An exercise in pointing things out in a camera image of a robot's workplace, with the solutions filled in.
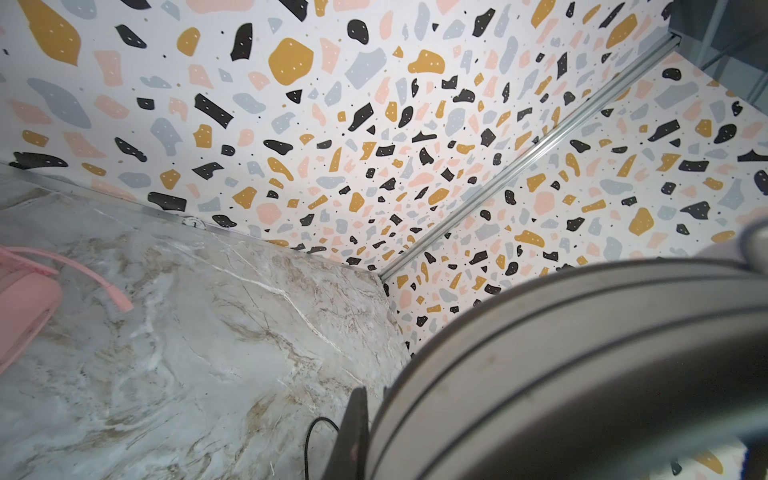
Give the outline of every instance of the pink strap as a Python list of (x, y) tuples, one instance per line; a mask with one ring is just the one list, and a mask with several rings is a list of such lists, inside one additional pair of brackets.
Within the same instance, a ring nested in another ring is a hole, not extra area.
[(52, 258), (53, 260), (56, 260), (58, 262), (69, 265), (72, 268), (80, 270), (82, 273), (85, 273), (90, 278), (99, 282), (101, 286), (104, 287), (105, 290), (107, 290), (107, 293), (109, 294), (110, 298), (112, 298), (112, 301), (115, 302), (115, 304), (118, 306), (118, 308), (122, 312), (127, 312), (134, 308), (133, 303), (131, 303), (128, 297), (125, 296), (125, 294), (121, 292), (120, 289), (118, 289), (115, 285), (112, 285), (111, 283), (109, 283), (101, 275), (97, 274), (96, 272), (87, 268), (86, 266), (78, 262), (75, 262), (74, 260), (70, 260), (67, 257), (62, 257), (61, 255), (57, 255), (56, 253), (51, 253), (46, 250), (40, 250), (39, 248), (6, 247), (5, 249), (14, 253), (30, 253), (32, 255), (40, 255), (41, 257)]
[(45, 266), (41, 263), (33, 262), (29, 258), (20, 257), (4, 246), (0, 245), (0, 265), (8, 263), (14, 267), (14, 270), (32, 270), (33, 272), (37, 272), (45, 276), (58, 274), (58, 270), (49, 266)]

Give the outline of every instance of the terrazzo pattern wall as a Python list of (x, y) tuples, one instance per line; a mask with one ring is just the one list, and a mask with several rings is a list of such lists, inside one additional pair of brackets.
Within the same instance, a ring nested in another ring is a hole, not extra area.
[(2, 161), (381, 269), (666, 29), (669, 0), (17, 0)]
[(740, 480), (746, 446), (739, 439), (671, 462), (636, 480)]
[(536, 276), (688, 257), (768, 215), (768, 118), (673, 53), (386, 285), (412, 352)]

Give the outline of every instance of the marble surface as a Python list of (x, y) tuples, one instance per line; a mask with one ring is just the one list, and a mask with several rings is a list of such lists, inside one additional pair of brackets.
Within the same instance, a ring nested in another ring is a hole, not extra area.
[[(0, 478), (303, 476), (306, 428), (373, 417), (407, 361), (373, 275), (0, 177), (0, 244), (45, 248), (124, 289), (121, 313), (71, 268), (65, 299), (0, 376)], [(319, 478), (335, 433), (313, 433)]]

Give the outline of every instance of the gray round object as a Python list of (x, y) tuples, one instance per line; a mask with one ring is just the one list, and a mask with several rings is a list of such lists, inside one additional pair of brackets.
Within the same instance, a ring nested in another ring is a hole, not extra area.
[[(631, 475), (726, 435), (723, 425), (755, 429), (753, 410), (768, 408), (766, 312), (768, 278), (727, 262), (607, 263), (532, 280), (449, 324), (407, 365), (374, 421), (366, 478)], [(729, 384), (761, 366), (759, 382)], [(668, 403), (695, 395), (697, 376), (739, 400)], [(730, 421), (700, 431), (718, 405)]]

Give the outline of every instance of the pink object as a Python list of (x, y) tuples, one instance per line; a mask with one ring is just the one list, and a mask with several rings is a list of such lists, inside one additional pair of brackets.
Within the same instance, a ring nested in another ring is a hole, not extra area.
[(576, 35), (571, 39), (571, 43), (569, 44), (572, 48), (576, 48), (578, 46), (578, 42), (581, 41), (581, 36), (584, 34), (581, 30), (576, 32)]
[(654, 232), (654, 234), (650, 236), (650, 241), (648, 241), (646, 248), (658, 248), (667, 237), (669, 237), (669, 235), (666, 233)]
[(384, 102), (386, 101), (386, 98), (389, 96), (389, 77), (384, 77), (382, 79), (381, 85), (379, 85), (379, 90), (376, 91), (376, 95), (374, 98), (377, 102), (384, 105)]
[(119, 87), (123, 84), (123, 74), (120, 68), (120, 52), (115, 50), (99, 50), (94, 52), (96, 63), (104, 75), (104, 84), (108, 87)]
[(520, 68), (525, 68), (531, 63), (531, 51), (526, 50), (523, 55), (520, 55)]
[(496, 95), (497, 80), (498, 80), (498, 77), (496, 75), (492, 76), (491, 79), (488, 80), (488, 83), (485, 86), (485, 91), (482, 92), (484, 96), (492, 98), (494, 95)]
[(544, 31), (539, 35), (538, 40), (536, 41), (537, 44), (544, 43), (544, 40), (547, 39), (549, 34), (552, 32), (552, 29), (555, 25), (557, 25), (559, 20), (557, 18), (550, 18), (547, 20), (547, 24), (544, 26)]
[(248, 78), (250, 79), (250, 83), (252, 83), (258, 91), (261, 91), (262, 88), (270, 84), (270, 79), (267, 78), (265, 74), (258, 71), (250, 72)]
[(643, 20), (643, 23), (640, 24), (640, 27), (636, 30), (634, 35), (632, 35), (632, 40), (637, 41), (640, 36), (642, 36), (643, 33), (645, 33), (646, 30), (648, 30), (648, 27), (650, 27), (650, 24), (652, 23), (650, 19), (650, 15), (645, 15), (645, 19)]
[(392, 34), (392, 17), (395, 16), (395, 12), (390, 10), (382, 17), (382, 21), (379, 23), (379, 34), (382, 40), (386, 40)]
[(475, 133), (478, 133), (480, 131), (480, 124), (478, 124), (478, 118), (475, 115), (472, 115), (469, 120), (467, 121), (470, 127), (472, 127), (472, 130), (475, 131)]
[(640, 80), (637, 83), (637, 93), (635, 93), (634, 96), (636, 98), (645, 98), (653, 86), (654, 84), (649, 81)]
[(666, 60), (661, 62), (661, 64), (662, 65), (669, 65), (669, 64), (673, 64), (673, 63), (678, 63), (682, 59), (683, 59), (682, 55), (680, 55), (676, 51), (673, 51), (672, 54), (669, 57), (667, 57)]
[(683, 195), (689, 198), (696, 198), (696, 187), (693, 185), (690, 185), (689, 187), (685, 187), (683, 190), (680, 191)]
[(79, 132), (63, 132), (64, 139), (67, 141), (72, 154), (80, 158), (106, 158), (107, 155), (100, 152), (91, 142), (83, 137)]
[(196, 13), (246, 12), (253, 7), (253, 0), (187, 0), (187, 6)]
[(193, 197), (200, 198), (200, 191), (197, 189), (197, 185), (187, 184), (187, 190), (190, 191)]
[(299, 174), (299, 177), (306, 178), (306, 171), (307, 168), (309, 168), (310, 165), (310, 158), (304, 157), (304, 160), (301, 161), (299, 164), (299, 167), (296, 169), (296, 172)]
[(134, 307), (115, 285), (80, 263), (37, 248), (0, 247), (0, 373), (22, 354), (63, 297), (58, 283), (48, 278), (57, 270), (17, 253), (52, 258), (80, 270), (99, 282), (122, 312)]
[(178, 98), (171, 97), (168, 101), (168, 113), (171, 115), (178, 113), (182, 121), (187, 121), (187, 113), (189, 113), (189, 107)]
[(114, 98), (108, 97), (107, 95), (99, 95), (98, 97), (96, 97), (96, 101), (94, 102), (94, 105), (96, 105), (96, 108), (103, 111), (105, 114), (109, 115), (112, 118), (118, 118), (118, 119), (126, 118), (128, 114), (131, 113), (130, 110), (128, 110), (126, 107), (117, 103), (117, 101)]
[(13, 108), (13, 113), (16, 114), (19, 120), (28, 124), (52, 124), (53, 120), (45, 114), (39, 107), (35, 105), (26, 104), (23, 101), (9, 100)]
[(283, 212), (276, 204), (261, 204), (256, 207), (256, 213), (259, 216), (259, 221), (266, 225), (272, 225), (283, 216)]
[(567, 85), (568, 85), (568, 82), (566, 82), (566, 81), (564, 81), (563, 83), (561, 83), (561, 84), (560, 84), (560, 86), (558, 87), (558, 89), (554, 91), (554, 94), (553, 94), (553, 95), (559, 95), (559, 94), (563, 93), (563, 90), (565, 90), (565, 87), (566, 87)]
[(755, 138), (755, 135), (757, 135), (763, 129), (764, 125), (765, 124), (761, 121), (754, 122), (749, 127), (742, 129), (741, 137), (746, 138), (747, 140)]
[(552, 65), (554, 65), (556, 60), (557, 60), (557, 57), (555, 55), (550, 55), (549, 59), (547, 60), (547, 64), (545, 65), (544, 71), (547, 71), (550, 68), (552, 68)]
[(416, 120), (422, 120), (424, 115), (426, 115), (427, 110), (429, 110), (429, 104), (422, 104), (422, 106), (416, 111)]
[(238, 147), (247, 147), (253, 143), (253, 130), (244, 128), (240, 131), (240, 139), (237, 141)]
[(370, 0), (333, 0), (333, 9), (337, 12), (356, 10), (370, 5)]
[(323, 114), (323, 111), (320, 110), (320, 107), (318, 107), (317, 104), (312, 104), (312, 117), (320, 122), (320, 127), (326, 126), (326, 116)]
[(544, 215), (554, 210), (554, 195), (550, 192), (537, 193), (533, 209), (537, 215)]
[(701, 114), (701, 100), (696, 100), (683, 114), (683, 118), (688, 121), (695, 121)]
[(496, 68), (496, 65), (498, 64), (498, 54), (491, 50), (491, 53), (488, 54), (488, 59), (485, 61), (485, 67), (493, 70)]
[(409, 187), (418, 187), (419, 185), (428, 184), (429, 182), (431, 182), (434, 179), (435, 179), (435, 176), (430, 174), (429, 172), (422, 172), (422, 173), (416, 175), (416, 178), (411, 180), (408, 183), (408, 186)]
[(437, 0), (437, 8), (440, 11), (440, 13), (445, 15), (446, 13), (448, 13), (448, 10), (455, 7), (457, 3), (458, 3), (458, 0)]
[(646, 172), (647, 172), (647, 168), (643, 168), (642, 170), (639, 170), (634, 175), (634, 179), (636, 181), (638, 181), (638, 182), (641, 182), (641, 181), (645, 180), (646, 178), (648, 178), (648, 174)]
[(321, 38), (320, 49), (323, 51), (323, 70), (333, 73), (333, 69), (336, 68), (336, 63), (339, 61), (341, 47), (328, 38)]
[(466, 173), (466, 174), (467, 174), (467, 175), (474, 175), (474, 174), (477, 174), (477, 173), (479, 173), (479, 172), (480, 172), (480, 170), (482, 170), (482, 168), (483, 168), (483, 164), (481, 164), (480, 162), (478, 162), (478, 163), (476, 163), (476, 164), (472, 165), (472, 166), (469, 168), (469, 170), (467, 170), (467, 173)]
[(210, 83), (208, 72), (205, 71), (203, 65), (190, 65), (190, 83), (201, 87), (214, 87), (214, 84)]
[(135, 202), (136, 197), (131, 192), (127, 192), (122, 188), (117, 188), (113, 184), (108, 184), (100, 178), (93, 178), (91, 180), (91, 189), (103, 194), (111, 195), (112, 197), (122, 198), (129, 202)]

